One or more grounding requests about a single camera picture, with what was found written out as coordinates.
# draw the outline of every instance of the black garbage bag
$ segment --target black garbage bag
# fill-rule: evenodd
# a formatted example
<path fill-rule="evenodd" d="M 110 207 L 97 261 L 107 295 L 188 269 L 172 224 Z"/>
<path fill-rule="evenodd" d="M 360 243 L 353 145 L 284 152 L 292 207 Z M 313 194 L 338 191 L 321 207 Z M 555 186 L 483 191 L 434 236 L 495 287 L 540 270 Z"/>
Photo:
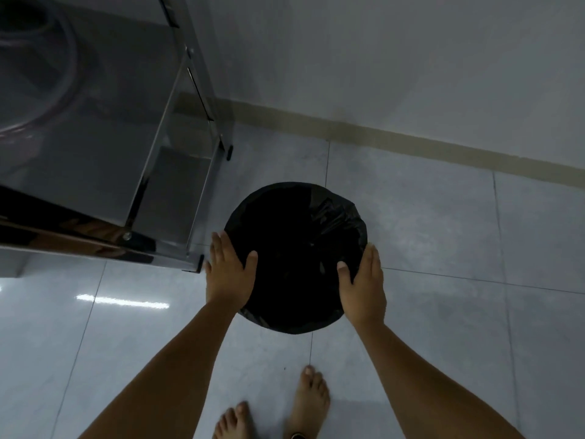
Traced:
<path fill-rule="evenodd" d="M 353 280 L 367 243 L 352 202 L 310 183 L 275 183 L 250 194 L 225 231 L 242 263 L 258 252 L 254 290 L 240 311 L 248 320 L 301 334 L 343 315 L 337 262 Z"/>

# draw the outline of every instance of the floor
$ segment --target floor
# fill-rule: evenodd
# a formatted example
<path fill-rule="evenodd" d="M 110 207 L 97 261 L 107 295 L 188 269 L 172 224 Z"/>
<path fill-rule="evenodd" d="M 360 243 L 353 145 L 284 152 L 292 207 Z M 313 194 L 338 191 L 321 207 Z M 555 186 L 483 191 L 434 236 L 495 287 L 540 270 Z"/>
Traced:
<path fill-rule="evenodd" d="M 382 257 L 386 323 L 527 438 L 583 436 L 585 191 L 243 125 L 235 143 L 207 232 L 279 181 L 352 200 Z M 201 308 L 205 277 L 35 255 L 0 287 L 0 437 L 74 439 Z M 292 336 L 240 316 L 195 437 L 241 399 L 280 437 L 308 362 L 333 398 L 321 438 L 404 437 L 345 317 Z"/>

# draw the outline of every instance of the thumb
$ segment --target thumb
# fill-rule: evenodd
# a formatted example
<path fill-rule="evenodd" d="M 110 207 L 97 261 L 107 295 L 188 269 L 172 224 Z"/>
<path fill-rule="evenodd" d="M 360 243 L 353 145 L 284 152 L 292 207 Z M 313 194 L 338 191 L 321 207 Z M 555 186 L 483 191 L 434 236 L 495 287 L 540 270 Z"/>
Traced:
<path fill-rule="evenodd" d="M 339 275 L 339 289 L 351 287 L 352 278 L 349 275 L 349 268 L 345 262 L 337 263 L 337 273 Z"/>
<path fill-rule="evenodd" d="M 250 274 L 252 277 L 256 277 L 256 267 L 258 266 L 258 253 L 256 251 L 251 251 L 248 254 L 248 258 L 246 259 L 246 266 L 244 271 L 247 274 Z"/>

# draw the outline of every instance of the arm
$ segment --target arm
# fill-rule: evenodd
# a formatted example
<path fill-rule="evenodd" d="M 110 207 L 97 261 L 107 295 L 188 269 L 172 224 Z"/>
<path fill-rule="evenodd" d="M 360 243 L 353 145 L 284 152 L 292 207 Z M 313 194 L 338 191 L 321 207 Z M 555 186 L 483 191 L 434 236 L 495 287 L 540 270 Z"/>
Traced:
<path fill-rule="evenodd" d="M 252 251 L 244 269 L 225 232 L 212 235 L 210 254 L 211 264 L 205 264 L 205 306 L 80 439 L 193 438 L 219 347 L 232 318 L 252 293 L 258 263 Z"/>
<path fill-rule="evenodd" d="M 339 294 L 407 439 L 523 436 L 493 408 L 421 358 L 384 325 L 386 297 L 380 256 L 368 244 L 351 281 L 340 262 Z"/>

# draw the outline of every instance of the foot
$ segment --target foot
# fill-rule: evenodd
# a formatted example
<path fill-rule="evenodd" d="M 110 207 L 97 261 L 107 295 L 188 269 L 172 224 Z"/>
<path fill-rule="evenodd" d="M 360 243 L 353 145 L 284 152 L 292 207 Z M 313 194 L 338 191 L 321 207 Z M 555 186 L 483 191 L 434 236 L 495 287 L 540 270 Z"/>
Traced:
<path fill-rule="evenodd" d="M 316 439 L 329 411 L 329 389 L 321 373 L 306 366 L 296 388 L 293 412 L 287 421 L 284 439 L 301 433 L 307 439 Z"/>
<path fill-rule="evenodd" d="M 212 439 L 252 439 L 252 419 L 246 402 L 222 414 Z"/>

